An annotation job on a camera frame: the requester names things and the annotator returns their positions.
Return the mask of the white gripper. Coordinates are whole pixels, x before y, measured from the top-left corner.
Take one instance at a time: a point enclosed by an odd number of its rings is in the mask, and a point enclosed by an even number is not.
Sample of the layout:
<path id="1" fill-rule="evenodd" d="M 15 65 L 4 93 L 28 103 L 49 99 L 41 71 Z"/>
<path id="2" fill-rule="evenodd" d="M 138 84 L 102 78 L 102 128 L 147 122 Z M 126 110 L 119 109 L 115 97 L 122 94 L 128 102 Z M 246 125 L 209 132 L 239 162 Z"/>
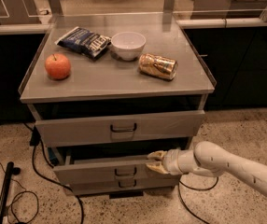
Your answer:
<path id="1" fill-rule="evenodd" d="M 158 162 L 147 163 L 146 167 L 163 175 L 183 175 L 192 172 L 196 167 L 192 150 L 159 150 L 148 154 L 148 158 Z"/>

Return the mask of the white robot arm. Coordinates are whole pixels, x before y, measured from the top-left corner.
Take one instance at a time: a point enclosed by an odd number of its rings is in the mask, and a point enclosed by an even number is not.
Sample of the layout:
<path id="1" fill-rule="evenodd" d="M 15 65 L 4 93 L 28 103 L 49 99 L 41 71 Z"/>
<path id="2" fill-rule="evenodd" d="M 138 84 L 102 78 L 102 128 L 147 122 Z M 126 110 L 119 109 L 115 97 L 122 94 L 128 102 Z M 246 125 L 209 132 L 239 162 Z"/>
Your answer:
<path id="1" fill-rule="evenodd" d="M 267 165 L 234 155 L 212 142 L 200 142 L 189 150 L 154 151 L 148 159 L 147 168 L 163 175 L 219 177 L 229 173 L 267 197 Z"/>

